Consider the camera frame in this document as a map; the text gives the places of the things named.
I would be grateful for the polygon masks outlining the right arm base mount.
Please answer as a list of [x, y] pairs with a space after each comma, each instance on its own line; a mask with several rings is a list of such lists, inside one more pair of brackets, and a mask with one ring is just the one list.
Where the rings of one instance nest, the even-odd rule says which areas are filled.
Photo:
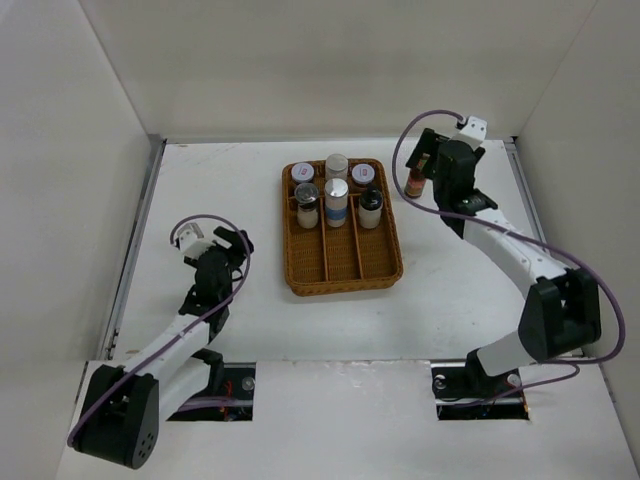
[[528, 420], [518, 369], [471, 380], [463, 362], [433, 363], [432, 391], [441, 421]]

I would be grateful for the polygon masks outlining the blue-label white pepper jar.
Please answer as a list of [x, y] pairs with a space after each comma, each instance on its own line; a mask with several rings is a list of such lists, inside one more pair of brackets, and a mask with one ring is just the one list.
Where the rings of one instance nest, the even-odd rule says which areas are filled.
[[348, 184], [341, 178], [332, 178], [325, 183], [325, 215], [330, 227], [338, 228], [345, 223], [348, 194]]

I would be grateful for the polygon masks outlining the white-lid brown spice jar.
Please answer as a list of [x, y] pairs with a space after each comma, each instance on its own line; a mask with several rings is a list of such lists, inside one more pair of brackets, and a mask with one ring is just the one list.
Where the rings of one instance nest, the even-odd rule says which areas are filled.
[[291, 179], [295, 185], [313, 183], [315, 168], [308, 162], [299, 162], [291, 168]]

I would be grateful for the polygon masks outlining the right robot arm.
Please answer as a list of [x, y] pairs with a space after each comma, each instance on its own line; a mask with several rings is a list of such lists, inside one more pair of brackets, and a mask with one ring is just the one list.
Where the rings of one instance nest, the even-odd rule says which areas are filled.
[[598, 284], [513, 230], [497, 203], [475, 186], [485, 151], [425, 129], [406, 165], [431, 180], [442, 221], [485, 254], [517, 287], [524, 307], [517, 328], [467, 355], [464, 384], [489, 394], [500, 375], [546, 362], [601, 337]]

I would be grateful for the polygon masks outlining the black-top salt grinder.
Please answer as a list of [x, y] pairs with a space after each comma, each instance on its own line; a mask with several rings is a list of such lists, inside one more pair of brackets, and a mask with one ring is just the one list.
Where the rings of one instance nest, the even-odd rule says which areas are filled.
[[300, 227], [314, 228], [319, 221], [319, 190], [313, 183], [301, 183], [294, 190], [296, 218]]

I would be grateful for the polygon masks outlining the green-label red sauce bottle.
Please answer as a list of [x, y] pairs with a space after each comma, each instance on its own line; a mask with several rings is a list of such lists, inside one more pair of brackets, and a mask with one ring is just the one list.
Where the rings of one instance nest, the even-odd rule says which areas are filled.
[[404, 193], [407, 197], [417, 199], [422, 196], [427, 181], [426, 167], [429, 160], [430, 155], [423, 153], [414, 160], [409, 160], [406, 163], [409, 174], [404, 187]]

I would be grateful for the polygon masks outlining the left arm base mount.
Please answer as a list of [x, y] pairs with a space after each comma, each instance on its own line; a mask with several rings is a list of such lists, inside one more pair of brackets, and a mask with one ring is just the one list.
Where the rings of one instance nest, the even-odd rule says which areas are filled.
[[170, 422], [242, 422], [253, 420], [255, 363], [226, 363], [221, 353], [202, 349], [192, 359], [206, 365], [207, 385], [167, 416]]

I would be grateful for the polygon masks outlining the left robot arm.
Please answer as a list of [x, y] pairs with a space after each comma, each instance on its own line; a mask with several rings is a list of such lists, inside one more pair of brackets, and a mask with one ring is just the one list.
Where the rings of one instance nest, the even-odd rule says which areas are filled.
[[246, 231], [222, 220], [211, 239], [197, 217], [179, 223], [170, 242], [194, 283], [171, 324], [126, 362], [92, 374], [80, 417], [67, 444], [73, 450], [137, 470], [150, 458], [160, 425], [196, 395], [214, 398], [224, 387], [224, 360], [210, 350], [243, 286], [254, 246]]

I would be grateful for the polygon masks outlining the black-cap white powder bottle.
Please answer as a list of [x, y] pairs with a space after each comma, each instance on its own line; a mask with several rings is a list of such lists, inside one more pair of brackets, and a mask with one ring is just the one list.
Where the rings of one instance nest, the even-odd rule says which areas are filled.
[[362, 228], [375, 229], [379, 225], [383, 204], [382, 192], [369, 185], [359, 198], [358, 220]]

